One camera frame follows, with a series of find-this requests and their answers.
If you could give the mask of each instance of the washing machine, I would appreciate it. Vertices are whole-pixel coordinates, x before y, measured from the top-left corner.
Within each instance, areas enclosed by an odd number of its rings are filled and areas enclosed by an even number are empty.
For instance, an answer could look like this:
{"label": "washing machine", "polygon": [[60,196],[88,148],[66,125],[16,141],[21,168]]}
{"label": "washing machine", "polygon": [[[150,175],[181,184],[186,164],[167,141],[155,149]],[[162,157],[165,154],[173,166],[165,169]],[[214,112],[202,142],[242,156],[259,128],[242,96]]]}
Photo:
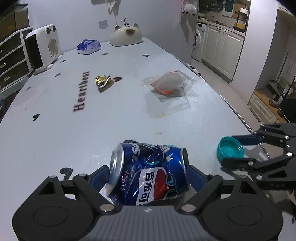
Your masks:
{"label": "washing machine", "polygon": [[197,26],[196,26],[192,58],[196,59],[199,62],[202,61],[202,46],[203,46],[206,27],[207,25],[202,23],[197,23]]}

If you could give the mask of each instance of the fish tank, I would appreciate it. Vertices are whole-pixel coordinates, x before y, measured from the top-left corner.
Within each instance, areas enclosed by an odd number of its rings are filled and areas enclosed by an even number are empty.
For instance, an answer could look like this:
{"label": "fish tank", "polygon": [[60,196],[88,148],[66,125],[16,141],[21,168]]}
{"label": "fish tank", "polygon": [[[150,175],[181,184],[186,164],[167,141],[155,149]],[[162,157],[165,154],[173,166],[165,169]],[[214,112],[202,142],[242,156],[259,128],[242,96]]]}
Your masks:
{"label": "fish tank", "polygon": [[30,27],[28,4],[13,4],[0,15],[0,43],[17,30]]}

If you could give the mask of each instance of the kitchen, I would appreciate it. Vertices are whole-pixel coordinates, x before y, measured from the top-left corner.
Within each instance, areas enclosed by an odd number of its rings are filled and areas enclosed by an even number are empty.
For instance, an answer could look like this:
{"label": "kitchen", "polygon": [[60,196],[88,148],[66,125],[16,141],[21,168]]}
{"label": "kitchen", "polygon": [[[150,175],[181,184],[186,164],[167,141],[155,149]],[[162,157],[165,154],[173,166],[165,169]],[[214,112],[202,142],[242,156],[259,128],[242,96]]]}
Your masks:
{"label": "kitchen", "polygon": [[233,79],[247,30],[250,1],[200,0],[192,57],[227,83]]}

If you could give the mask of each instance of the can label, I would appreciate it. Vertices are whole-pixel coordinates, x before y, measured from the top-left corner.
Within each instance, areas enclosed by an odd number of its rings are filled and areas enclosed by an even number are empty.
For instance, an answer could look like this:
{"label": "can label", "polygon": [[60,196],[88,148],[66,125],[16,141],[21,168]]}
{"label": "can label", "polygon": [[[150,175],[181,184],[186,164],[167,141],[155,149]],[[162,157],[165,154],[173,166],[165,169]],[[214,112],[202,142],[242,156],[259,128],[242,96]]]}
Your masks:
{"label": "can label", "polygon": [[121,146],[123,169],[109,195],[115,203],[145,205],[178,197],[189,189],[183,149],[145,143],[122,143]]}

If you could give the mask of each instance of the space heater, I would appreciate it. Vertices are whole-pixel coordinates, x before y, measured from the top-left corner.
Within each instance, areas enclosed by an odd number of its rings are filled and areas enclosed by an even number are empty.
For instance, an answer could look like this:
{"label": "space heater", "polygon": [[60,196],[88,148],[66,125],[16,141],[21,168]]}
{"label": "space heater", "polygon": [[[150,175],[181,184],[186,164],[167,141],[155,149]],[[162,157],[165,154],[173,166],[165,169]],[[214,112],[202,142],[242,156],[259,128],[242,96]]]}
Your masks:
{"label": "space heater", "polygon": [[53,67],[53,62],[60,57],[61,50],[57,28],[46,25],[30,32],[25,39],[32,68],[42,72]]}

